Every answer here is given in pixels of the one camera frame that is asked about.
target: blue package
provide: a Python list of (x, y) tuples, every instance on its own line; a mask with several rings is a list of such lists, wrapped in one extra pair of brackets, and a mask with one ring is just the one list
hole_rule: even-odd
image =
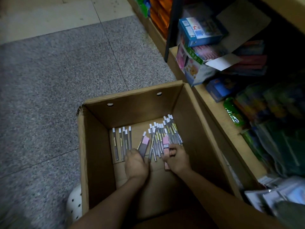
[(198, 21), (196, 18), (182, 18), (178, 28), (184, 36), (187, 47), (217, 44), (228, 31), (216, 18)]
[(206, 86), (206, 90), (216, 103), (225, 99), (231, 93), (238, 92), (241, 88), (241, 85), (237, 81), (227, 77), (219, 77), (211, 80)]

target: floor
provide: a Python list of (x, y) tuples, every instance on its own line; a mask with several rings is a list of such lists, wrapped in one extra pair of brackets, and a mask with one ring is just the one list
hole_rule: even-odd
[[(12, 42), (0, 45), (0, 200), (19, 208), (35, 228), (65, 228), (66, 200), (80, 182), (78, 106), (88, 98), (175, 80), (137, 17), (128, 11), (107, 15), (96, 5), (101, 1), (71, 2), (87, 3), (84, 9), (91, 3), (97, 22), (78, 27), (51, 16), (53, 28), (7, 31)], [(22, 22), (21, 16), (39, 8), (16, 7), (6, 16), (17, 13)], [(36, 14), (29, 25), (39, 23)]]

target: pink eraser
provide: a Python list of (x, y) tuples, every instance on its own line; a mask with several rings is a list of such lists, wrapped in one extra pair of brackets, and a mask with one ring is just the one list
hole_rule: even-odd
[[(163, 152), (164, 152), (164, 156), (170, 155), (168, 136), (163, 137)], [(164, 169), (170, 170), (170, 167), (166, 162), (164, 162)]]
[(145, 137), (143, 138), (142, 143), (148, 145), (148, 142), (149, 142), (149, 138), (148, 138), (147, 136), (145, 136)]

